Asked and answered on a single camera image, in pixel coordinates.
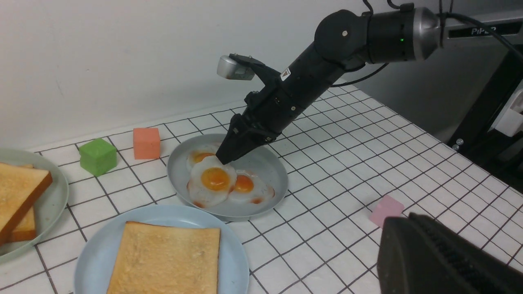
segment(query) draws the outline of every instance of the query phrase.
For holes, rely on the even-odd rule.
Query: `green cube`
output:
[[[95,177],[116,166],[116,148],[98,138],[80,147],[80,166]]]

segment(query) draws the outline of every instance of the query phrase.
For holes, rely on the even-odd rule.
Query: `table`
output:
[[[166,177],[184,140],[226,133],[239,101],[144,126],[159,128],[162,158],[135,160],[132,127],[106,132],[118,165],[94,178],[80,168],[90,138],[34,149],[60,166],[70,200],[56,227],[24,256],[0,265],[0,294],[69,294],[76,259],[116,215],[147,205],[182,205]],[[381,229],[369,221],[388,194],[403,212],[430,215],[523,271],[523,196],[353,86],[332,88],[268,147],[289,173],[269,213],[232,222],[248,254],[249,293],[380,293]]]

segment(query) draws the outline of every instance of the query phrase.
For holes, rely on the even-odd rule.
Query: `pink cube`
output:
[[[134,159],[160,158],[160,131],[158,128],[136,128],[133,131]]]
[[[370,215],[370,221],[383,229],[383,223],[387,217],[398,217],[405,206],[389,195],[383,196],[378,205]]]

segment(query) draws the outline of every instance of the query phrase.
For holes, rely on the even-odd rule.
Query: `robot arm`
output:
[[[427,8],[356,16],[340,10],[323,19],[314,41],[282,73],[251,57],[222,56],[218,74],[233,80],[258,75],[265,84],[245,98],[217,152],[223,164],[274,141],[343,74],[365,63],[424,60],[438,47],[438,17]]]

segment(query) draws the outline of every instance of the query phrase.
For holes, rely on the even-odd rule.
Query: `bread slice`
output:
[[[0,245],[52,182],[49,171],[0,163]]]
[[[220,229],[127,222],[107,294],[217,294]]]
[[[34,168],[32,164],[20,165],[20,167]],[[36,238],[35,209],[31,207],[22,221],[11,232],[7,242],[30,241]]]

